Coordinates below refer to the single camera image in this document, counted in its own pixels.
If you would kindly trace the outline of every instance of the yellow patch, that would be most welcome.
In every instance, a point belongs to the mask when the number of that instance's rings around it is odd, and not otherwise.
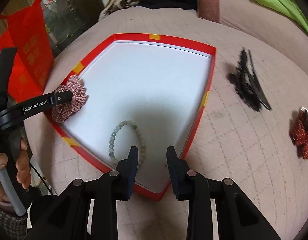
[[[202,97],[201,104],[199,105],[199,109],[201,109],[201,107],[203,107],[203,106],[206,106],[209,94],[210,94],[210,92],[206,91],[206,93]]]
[[[78,147],[80,147],[79,143],[77,141],[75,141],[74,139],[72,139],[72,138],[63,137],[63,140],[65,142],[67,142],[70,146],[78,146]]]
[[[159,35],[159,34],[150,34],[149,37],[150,37],[151,40],[159,41],[161,39],[161,35]]]
[[[78,74],[78,73],[80,73],[80,71],[81,71],[83,68],[84,68],[83,64],[82,64],[81,62],[79,62],[79,63],[75,66],[75,68],[73,68],[73,72],[74,72],[75,74]]]

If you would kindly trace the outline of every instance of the screw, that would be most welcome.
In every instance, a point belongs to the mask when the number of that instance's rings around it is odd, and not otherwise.
[[[111,177],[116,177],[117,175],[118,175],[118,171],[117,170],[110,171],[110,176]]]
[[[226,179],[224,179],[224,183],[226,184],[226,185],[232,185],[233,184],[233,180],[232,179],[230,179],[230,178],[226,178]]]
[[[187,171],[187,175],[191,176],[191,177],[195,177],[196,176],[196,171],[193,171],[193,170],[189,170]]]
[[[81,185],[82,184],[82,180],[81,179],[75,179],[74,181],[73,181],[73,185],[74,186],[79,186],[79,185]]]

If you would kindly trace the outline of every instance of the red bag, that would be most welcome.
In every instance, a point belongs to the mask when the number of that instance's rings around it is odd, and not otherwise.
[[[7,19],[8,26],[0,36],[0,51],[2,48],[18,47],[8,83],[8,93],[17,102],[43,93],[54,63],[41,1],[35,0],[31,6],[11,16],[0,16],[0,19]]]

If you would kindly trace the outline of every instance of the bracelet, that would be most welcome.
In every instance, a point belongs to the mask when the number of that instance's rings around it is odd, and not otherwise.
[[[111,157],[111,161],[114,164],[117,164],[118,160],[115,158],[114,155],[114,140],[115,140],[115,136],[118,133],[118,130],[120,130],[123,126],[125,125],[130,125],[133,130],[135,131],[140,143],[141,143],[141,155],[139,156],[139,160],[138,160],[138,164],[137,164],[137,169],[140,168],[140,166],[142,165],[142,163],[144,162],[144,158],[145,158],[145,154],[146,154],[146,146],[145,146],[145,140],[142,137],[142,134],[140,133],[137,125],[135,123],[133,123],[132,121],[124,121],[124,122],[120,122],[119,125],[116,126],[116,128],[114,129],[114,131],[111,134],[110,137],[110,145],[109,145],[109,156]]]

